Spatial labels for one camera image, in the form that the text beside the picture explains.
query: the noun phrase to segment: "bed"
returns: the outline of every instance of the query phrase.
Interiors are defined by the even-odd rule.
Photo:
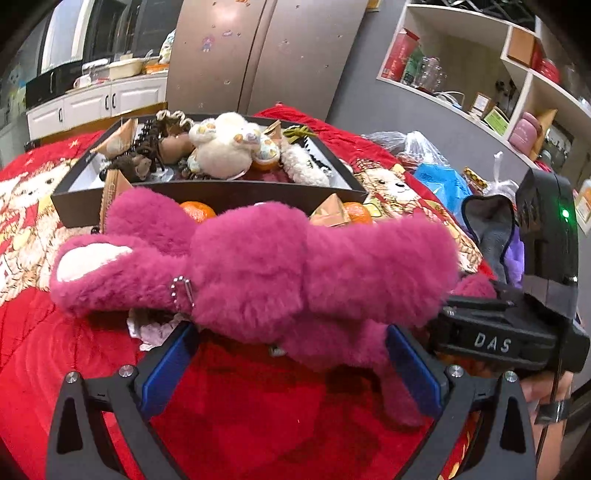
[[[463,262],[490,273],[436,197],[388,152],[286,106],[260,115],[307,124],[353,167],[377,215],[429,212],[452,231]],[[110,375],[140,358],[125,313],[68,317],[48,293],[59,246],[88,231],[64,228],[50,194],[100,134],[32,150],[0,171],[0,439],[31,480],[44,478],[47,435],[64,375],[71,370],[86,378]],[[401,207],[379,190],[375,176],[384,172],[403,179],[415,193],[414,203]],[[129,477],[142,478],[114,417],[107,414],[105,420]],[[368,371],[343,367],[316,374],[288,358],[271,358],[266,346],[206,333],[152,425],[189,478],[390,479],[430,421],[404,430],[388,420],[379,382]],[[468,425],[441,480],[456,473],[470,432]]]

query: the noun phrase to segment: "blue plastic bag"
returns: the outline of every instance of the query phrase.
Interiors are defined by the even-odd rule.
[[[414,177],[431,190],[461,225],[462,201],[472,195],[466,181],[450,167],[422,163]]]

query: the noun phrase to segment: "orange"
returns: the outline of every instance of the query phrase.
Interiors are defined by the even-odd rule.
[[[209,205],[201,202],[183,202],[180,206],[197,223],[204,222],[208,218],[216,216],[216,212]]]
[[[346,202],[343,204],[353,223],[373,223],[371,213],[359,202]]]

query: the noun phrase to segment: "stainless steel refrigerator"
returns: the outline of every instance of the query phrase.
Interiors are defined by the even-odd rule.
[[[325,119],[367,0],[185,0],[169,108],[252,115],[277,102]]]

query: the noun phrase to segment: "red box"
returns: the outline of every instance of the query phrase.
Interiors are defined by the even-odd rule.
[[[399,82],[406,68],[408,58],[417,48],[417,45],[418,37],[410,30],[403,28],[396,35],[396,40],[394,40],[392,49],[390,49],[390,55],[388,55],[388,60],[386,60],[382,69],[382,78]]]

